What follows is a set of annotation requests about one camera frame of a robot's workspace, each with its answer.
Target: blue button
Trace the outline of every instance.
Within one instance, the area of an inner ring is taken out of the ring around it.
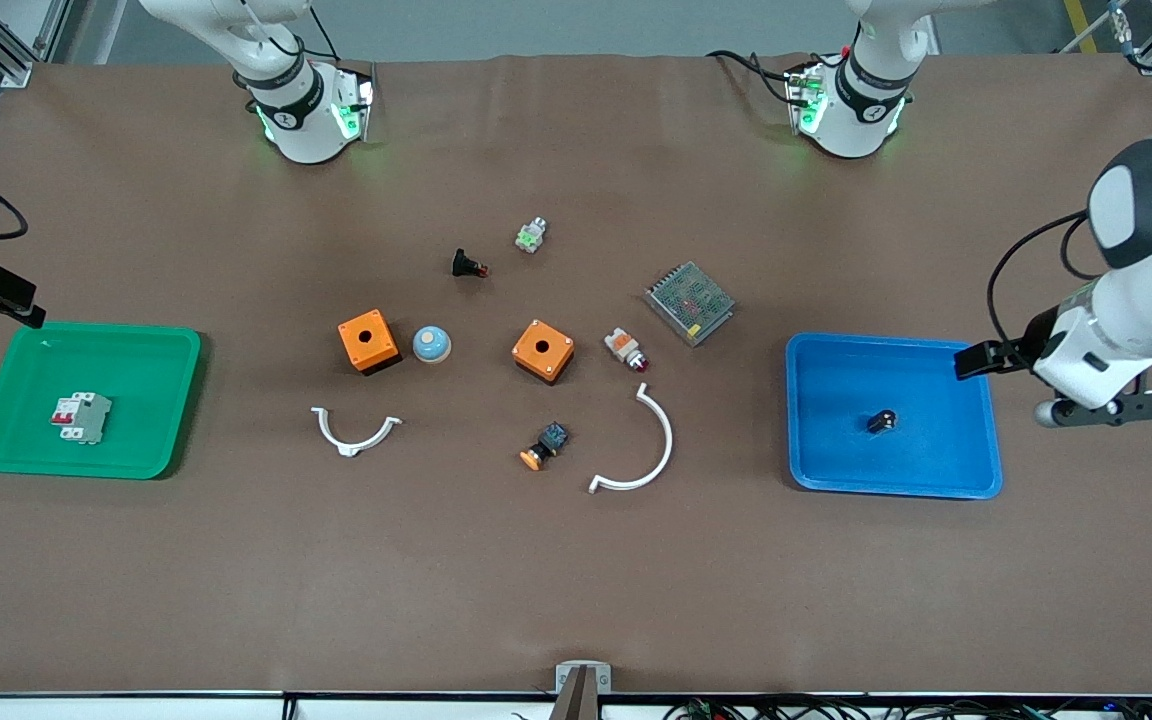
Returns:
[[[447,338],[444,328],[425,325],[424,328],[416,331],[412,351],[420,363],[442,363],[447,361],[448,355],[452,355],[452,338]]]

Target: table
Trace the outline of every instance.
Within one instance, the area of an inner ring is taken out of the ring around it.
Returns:
[[[714,60],[379,78],[378,142],[321,167],[280,159],[220,67],[45,65],[3,94],[0,190],[33,229],[0,263],[52,319],[188,325],[207,363],[172,478],[0,475],[0,691],[526,689],[579,655],[623,691],[1152,692],[1152,423],[1038,429],[1044,388],[996,378],[1001,497],[841,497],[795,487],[783,397],[797,332],[987,338],[998,256],[1152,134],[1152,78],[933,58],[858,161]],[[1074,287],[1056,243],[1000,282],[1016,332]],[[492,278],[453,279],[456,247]],[[738,302],[694,351],[641,301],[685,260]],[[334,325],[372,306],[402,342],[442,325],[450,359],[353,372]],[[553,388],[509,359],[535,318],[577,343]],[[590,497],[662,449],[617,325],[676,450]],[[310,406],[346,438],[406,424],[347,460]],[[570,449],[530,473],[553,419]]]

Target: floor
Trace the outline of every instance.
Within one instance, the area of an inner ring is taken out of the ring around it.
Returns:
[[[88,0],[76,13],[67,56],[78,63],[192,65],[220,58],[175,26],[150,17],[137,0]],[[855,17],[841,1],[744,0],[314,0],[339,53],[378,61],[468,60],[497,55],[700,55],[711,50],[836,50]],[[1076,0],[1002,0],[937,15],[943,54],[1049,53],[1073,26],[1102,6]],[[1152,3],[1129,5],[1137,41],[1152,32]],[[293,23],[306,45],[323,50],[311,18]],[[1114,50],[1107,28],[1094,36]]]

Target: white arc bracket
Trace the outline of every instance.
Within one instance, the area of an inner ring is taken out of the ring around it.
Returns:
[[[376,431],[376,434],[365,439],[365,441],[340,442],[332,434],[332,427],[328,425],[328,411],[324,410],[323,407],[310,407],[310,410],[314,411],[314,415],[319,416],[319,430],[323,430],[323,437],[328,438],[328,442],[336,446],[339,454],[343,457],[353,457],[361,454],[363,450],[371,450],[372,447],[380,445],[380,441],[388,435],[389,430],[393,430],[394,425],[403,424],[403,422],[399,418],[385,418],[385,424],[380,425],[380,429]]]
[[[643,475],[643,477],[636,480],[621,482],[621,480],[604,478],[602,475],[594,475],[594,482],[591,482],[589,484],[590,495],[593,495],[596,492],[598,492],[598,488],[600,487],[605,488],[643,487],[645,486],[645,484],[651,483],[660,473],[660,470],[664,470],[664,465],[666,465],[666,462],[669,461],[669,454],[673,453],[673,427],[669,427],[669,418],[667,418],[666,414],[664,414],[664,410],[660,409],[660,406],[657,404],[657,401],[649,397],[647,382],[641,384],[639,393],[637,393],[635,397],[642,404],[650,407],[653,414],[655,414],[657,418],[660,419],[660,427],[664,429],[664,455],[660,457],[660,461],[657,462],[657,467],[654,470],[650,471],[650,473]]]

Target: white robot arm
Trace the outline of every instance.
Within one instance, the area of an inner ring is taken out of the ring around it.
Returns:
[[[283,23],[310,0],[141,0],[156,18],[205,41],[251,92],[265,136],[296,162],[323,162],[364,138],[372,78],[308,60]]]
[[[896,131],[905,91],[929,53],[925,15],[993,0],[846,0],[861,18],[850,51],[790,77],[797,132],[840,158],[864,158]]]
[[[1031,367],[1056,389],[1044,425],[1152,419],[1152,392],[1123,395],[1152,366],[1152,137],[1119,152],[1087,197],[1087,221],[1111,270],[1038,314],[1015,355],[988,341],[956,357],[960,378]]]

